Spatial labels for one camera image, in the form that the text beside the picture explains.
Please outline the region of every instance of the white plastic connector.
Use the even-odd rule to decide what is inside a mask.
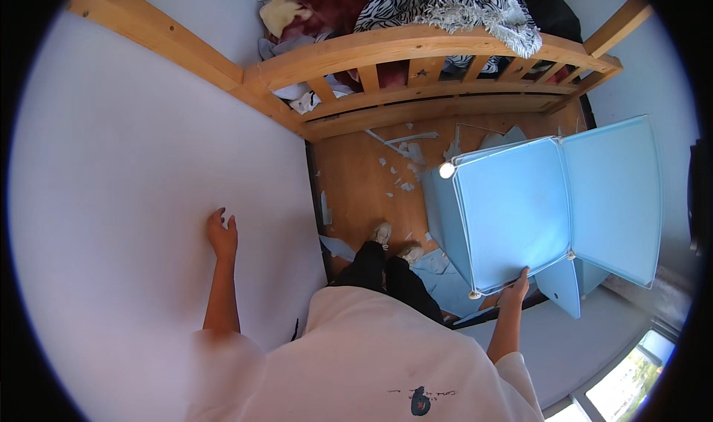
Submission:
[[[444,162],[439,167],[439,174],[444,179],[448,179],[449,177],[453,176],[453,173],[455,173],[455,172],[456,172],[456,166],[451,164],[450,162]]]

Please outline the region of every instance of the white t-shirt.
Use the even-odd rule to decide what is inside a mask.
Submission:
[[[494,365],[472,338],[359,287],[315,293],[302,338],[267,355],[233,333],[194,360],[191,422],[544,421],[519,352]]]

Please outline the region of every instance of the wooden floor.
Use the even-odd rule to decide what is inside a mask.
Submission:
[[[428,168],[443,162],[443,152],[448,150],[456,131],[456,122],[476,124],[501,132],[518,125],[527,138],[574,134],[585,130],[585,121],[579,102],[549,116],[538,113],[491,114],[448,117],[445,119],[414,122],[412,129],[397,124],[374,130],[385,140],[405,137],[422,132],[436,131],[436,139],[419,139]],[[477,150],[488,131],[475,127],[460,126],[460,149],[462,152]],[[332,224],[325,227],[329,237],[345,241],[352,249],[359,250],[369,239],[373,229],[382,221],[391,224],[393,233],[388,254],[398,254],[409,242],[418,241],[426,252],[437,249],[434,241],[427,241],[425,233],[426,208],[423,192],[414,172],[408,164],[417,166],[394,150],[383,145],[366,132],[353,132],[325,139],[314,146],[317,193],[326,192],[328,208],[332,209]],[[379,163],[386,160],[386,165]],[[391,173],[391,167],[397,170]],[[417,166],[421,171],[425,166]],[[400,184],[409,182],[416,188],[404,191]],[[332,258],[332,271],[338,274],[348,263],[341,258]]]

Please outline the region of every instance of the window frame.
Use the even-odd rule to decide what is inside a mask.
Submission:
[[[607,374],[611,373],[611,371],[636,348],[642,338],[644,338],[649,331],[656,331],[658,334],[671,341],[674,345],[677,345],[678,338],[680,336],[680,332],[676,328],[673,328],[670,324],[659,319],[658,317],[653,317],[649,320],[648,324],[637,332],[627,346],[625,346],[616,356],[614,356],[614,358],[604,368],[596,372],[586,382],[579,385],[574,391],[567,394],[564,398],[544,409],[542,413],[545,419],[556,415],[561,410],[574,403],[580,410],[582,410],[591,422],[606,422],[604,417],[602,417],[599,413],[597,407],[592,403],[592,400],[589,400],[586,396],[586,392],[594,388],[594,386],[601,382]]]

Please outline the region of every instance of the black pants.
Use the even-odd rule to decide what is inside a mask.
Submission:
[[[381,272],[387,275],[387,290],[381,287]],[[408,262],[399,257],[387,259],[381,244],[367,241],[356,253],[354,262],[344,267],[330,286],[357,286],[387,293],[423,315],[443,324],[441,308],[426,291],[423,281],[411,271]]]

